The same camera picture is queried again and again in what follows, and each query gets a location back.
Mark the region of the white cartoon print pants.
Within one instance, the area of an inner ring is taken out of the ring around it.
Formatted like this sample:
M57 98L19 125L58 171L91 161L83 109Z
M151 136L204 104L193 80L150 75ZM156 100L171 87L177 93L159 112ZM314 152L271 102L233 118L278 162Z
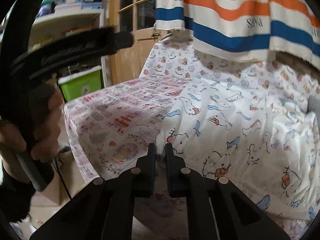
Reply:
M291 219L319 211L319 130L314 113L252 87L193 78L156 139L210 179L226 177L261 209Z

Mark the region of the green plastic storage bin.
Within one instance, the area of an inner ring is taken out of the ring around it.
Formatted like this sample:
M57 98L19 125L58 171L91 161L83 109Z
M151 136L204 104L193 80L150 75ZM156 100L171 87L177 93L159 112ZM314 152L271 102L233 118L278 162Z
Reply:
M58 79L58 85L67 102L102 89L101 66Z

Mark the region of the patterned bed sheet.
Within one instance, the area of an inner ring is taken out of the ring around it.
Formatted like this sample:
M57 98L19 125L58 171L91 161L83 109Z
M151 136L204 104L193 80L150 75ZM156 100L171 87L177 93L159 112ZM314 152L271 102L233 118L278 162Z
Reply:
M226 61L196 51L188 37L168 35L154 44L139 78L65 106L69 142L84 180L116 178L134 167L149 144L156 144L162 121L197 76L292 100L305 113L313 113L307 110L309 97L319 95L317 73L302 64ZM299 239L313 220L267 214L292 239Z

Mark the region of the white storage shelf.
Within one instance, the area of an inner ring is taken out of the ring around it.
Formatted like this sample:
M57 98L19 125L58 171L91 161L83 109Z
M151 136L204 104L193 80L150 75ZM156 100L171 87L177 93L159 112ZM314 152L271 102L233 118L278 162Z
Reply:
M31 28L28 50L105 26L104 0L43 0Z

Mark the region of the wooden glass panel door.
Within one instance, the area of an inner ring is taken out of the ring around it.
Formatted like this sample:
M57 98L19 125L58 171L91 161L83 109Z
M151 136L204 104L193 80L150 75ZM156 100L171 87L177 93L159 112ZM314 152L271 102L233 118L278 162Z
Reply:
M155 0L109 0L109 24L116 31L131 32L135 40L110 57L114 85L138 78L153 45L164 36L154 31L155 16Z

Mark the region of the striped hanging curtain cloth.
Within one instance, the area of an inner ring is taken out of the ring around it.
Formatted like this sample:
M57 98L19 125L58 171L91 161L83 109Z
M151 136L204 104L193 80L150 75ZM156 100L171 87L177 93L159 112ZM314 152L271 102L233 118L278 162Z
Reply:
M279 51L319 67L311 0L156 0L156 27L188 31L196 50L229 61L267 61Z

